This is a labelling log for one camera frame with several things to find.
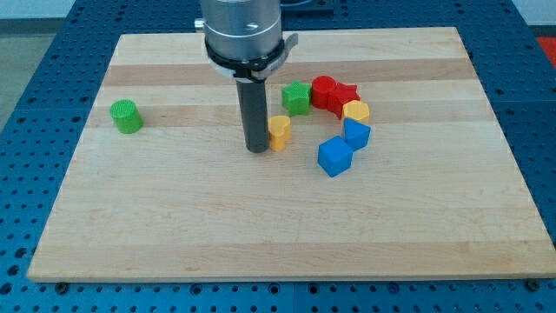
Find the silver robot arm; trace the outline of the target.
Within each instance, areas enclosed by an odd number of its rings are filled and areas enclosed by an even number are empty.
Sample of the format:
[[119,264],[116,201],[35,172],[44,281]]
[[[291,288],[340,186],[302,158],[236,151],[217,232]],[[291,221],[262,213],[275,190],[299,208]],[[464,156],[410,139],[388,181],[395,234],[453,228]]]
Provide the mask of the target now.
[[266,79],[288,57],[278,0],[201,0],[204,42],[213,67],[236,81],[246,147],[269,147]]

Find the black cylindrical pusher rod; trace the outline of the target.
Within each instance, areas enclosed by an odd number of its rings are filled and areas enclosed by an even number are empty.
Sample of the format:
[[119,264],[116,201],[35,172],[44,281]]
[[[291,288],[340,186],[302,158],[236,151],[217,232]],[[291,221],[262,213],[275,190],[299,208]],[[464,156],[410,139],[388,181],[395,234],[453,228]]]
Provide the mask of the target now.
[[269,147],[265,83],[236,83],[246,148],[262,153]]

